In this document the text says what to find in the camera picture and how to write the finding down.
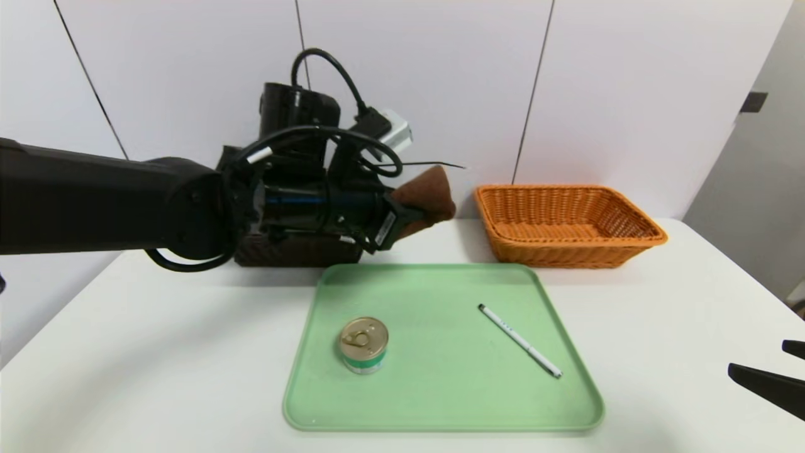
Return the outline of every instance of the tin can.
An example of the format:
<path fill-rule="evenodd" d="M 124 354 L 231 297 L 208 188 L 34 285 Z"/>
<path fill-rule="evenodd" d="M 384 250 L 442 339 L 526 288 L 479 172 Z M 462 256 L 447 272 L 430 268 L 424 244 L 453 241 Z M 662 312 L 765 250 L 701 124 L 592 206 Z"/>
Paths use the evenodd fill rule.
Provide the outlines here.
<path fill-rule="evenodd" d="M 338 339 L 344 364 L 357 374 L 371 374 L 383 366 L 389 331 L 375 318 L 350 321 Z"/>

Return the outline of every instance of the wicker basket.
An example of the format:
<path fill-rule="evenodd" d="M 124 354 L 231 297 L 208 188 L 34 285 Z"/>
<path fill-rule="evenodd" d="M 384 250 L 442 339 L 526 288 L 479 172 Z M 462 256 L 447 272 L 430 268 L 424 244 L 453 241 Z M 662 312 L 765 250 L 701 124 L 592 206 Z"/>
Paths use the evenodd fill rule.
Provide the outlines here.
<path fill-rule="evenodd" d="M 483 185 L 475 198 L 498 260 L 538 268 L 616 268 L 668 237 L 598 185 Z"/>

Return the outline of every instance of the table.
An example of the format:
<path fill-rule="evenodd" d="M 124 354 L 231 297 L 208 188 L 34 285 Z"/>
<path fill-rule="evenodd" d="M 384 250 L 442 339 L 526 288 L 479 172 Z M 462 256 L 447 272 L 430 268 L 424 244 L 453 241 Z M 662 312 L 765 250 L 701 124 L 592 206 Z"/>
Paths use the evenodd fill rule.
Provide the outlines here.
<path fill-rule="evenodd" d="M 805 322 L 690 228 L 659 223 L 668 244 L 621 268 L 536 269 L 605 399 L 588 433 L 294 430 L 283 394 L 320 270 L 178 274 L 129 251 L 3 370 L 3 451 L 801 451 L 805 424 L 727 364 L 805 378 L 780 350 Z M 494 258 L 463 220 L 365 262 Z"/>

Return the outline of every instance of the green tray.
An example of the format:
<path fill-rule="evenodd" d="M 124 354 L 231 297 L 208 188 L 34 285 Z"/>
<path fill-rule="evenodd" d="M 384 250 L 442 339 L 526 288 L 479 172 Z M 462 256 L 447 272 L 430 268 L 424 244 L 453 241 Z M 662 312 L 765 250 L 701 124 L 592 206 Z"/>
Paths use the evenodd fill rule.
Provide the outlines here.
<path fill-rule="evenodd" d="M 493 324 L 485 304 L 559 367 L 556 379 Z M 383 368 L 352 373 L 337 339 L 352 319 L 389 329 Z M 519 264 L 330 268 L 285 393 L 299 430 L 587 430 L 604 402 L 537 276 Z"/>

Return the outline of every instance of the white pen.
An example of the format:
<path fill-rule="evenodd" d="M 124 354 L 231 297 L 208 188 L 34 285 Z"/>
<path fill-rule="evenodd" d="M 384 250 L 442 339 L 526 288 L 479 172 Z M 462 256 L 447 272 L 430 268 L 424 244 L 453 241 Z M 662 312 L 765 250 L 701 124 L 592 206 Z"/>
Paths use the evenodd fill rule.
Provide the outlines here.
<path fill-rule="evenodd" d="M 511 339 L 513 339 L 517 344 L 519 344 L 521 348 L 525 349 L 526 352 L 528 352 L 528 355 L 534 357 L 534 360 L 536 360 L 538 364 L 542 365 L 543 368 L 548 370 L 549 373 L 553 375 L 553 377 L 557 379 L 562 377 L 562 370 L 558 369 L 556 365 L 552 364 L 550 360 L 546 359 L 544 355 L 540 354 L 539 351 L 537 351 L 536 349 L 534 349 L 533 346 L 528 344 L 526 340 L 522 339 L 522 337 L 517 332 L 515 332 L 514 329 L 512 329 L 511 327 L 509 327 L 508 324 L 503 322 L 503 320 L 500 319 L 495 313 L 493 313 L 492 310 L 486 308 L 486 305 L 480 304 L 478 306 L 478 309 L 481 312 L 483 312 L 483 314 L 485 314 L 487 318 L 491 319 L 492 322 L 497 324 L 497 326 L 500 327 L 501 330 L 506 332 L 506 334 L 509 335 Z"/>

